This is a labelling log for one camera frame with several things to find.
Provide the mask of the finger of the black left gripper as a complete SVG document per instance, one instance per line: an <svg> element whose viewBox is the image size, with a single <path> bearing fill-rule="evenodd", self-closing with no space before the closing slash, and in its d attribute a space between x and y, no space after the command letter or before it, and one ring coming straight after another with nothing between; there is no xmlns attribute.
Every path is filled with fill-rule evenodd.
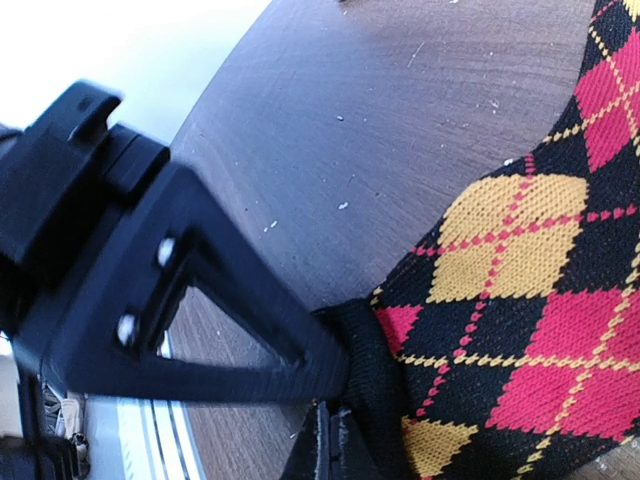
<svg viewBox="0 0 640 480"><path fill-rule="evenodd" d="M338 396L340 342L277 278L191 169L110 212L12 338L60 391L195 404Z"/></svg>

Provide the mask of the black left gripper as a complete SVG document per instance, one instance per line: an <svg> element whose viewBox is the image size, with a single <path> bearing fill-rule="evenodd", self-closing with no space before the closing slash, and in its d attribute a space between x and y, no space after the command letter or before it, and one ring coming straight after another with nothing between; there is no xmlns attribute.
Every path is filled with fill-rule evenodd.
<svg viewBox="0 0 640 480"><path fill-rule="evenodd" d="M110 206L130 208L168 163L168 147L107 125L120 98L77 81L1 157L1 315L21 319L53 290Z"/></svg>

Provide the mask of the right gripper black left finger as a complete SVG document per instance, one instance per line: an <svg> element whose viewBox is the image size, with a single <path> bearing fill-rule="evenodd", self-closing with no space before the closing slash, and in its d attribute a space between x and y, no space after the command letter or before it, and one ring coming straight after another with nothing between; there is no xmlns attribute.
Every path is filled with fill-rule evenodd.
<svg viewBox="0 0 640 480"><path fill-rule="evenodd" d="M330 413L326 402L308 410L280 479L330 479Z"/></svg>

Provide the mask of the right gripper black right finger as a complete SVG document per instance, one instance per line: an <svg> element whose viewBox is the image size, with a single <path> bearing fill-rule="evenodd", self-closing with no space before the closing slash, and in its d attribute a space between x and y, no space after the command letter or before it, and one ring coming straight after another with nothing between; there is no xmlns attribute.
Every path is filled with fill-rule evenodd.
<svg viewBox="0 0 640 480"><path fill-rule="evenodd" d="M329 478L383 479L350 409L341 408L329 418Z"/></svg>

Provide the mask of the black red argyle sock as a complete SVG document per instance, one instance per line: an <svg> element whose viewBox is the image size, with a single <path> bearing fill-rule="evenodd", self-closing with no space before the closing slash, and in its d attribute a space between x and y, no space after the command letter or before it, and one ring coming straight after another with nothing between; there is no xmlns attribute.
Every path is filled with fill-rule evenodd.
<svg viewBox="0 0 640 480"><path fill-rule="evenodd" d="M320 312L383 479L558 479L639 436L639 5L599 1L563 114L366 299Z"/></svg>

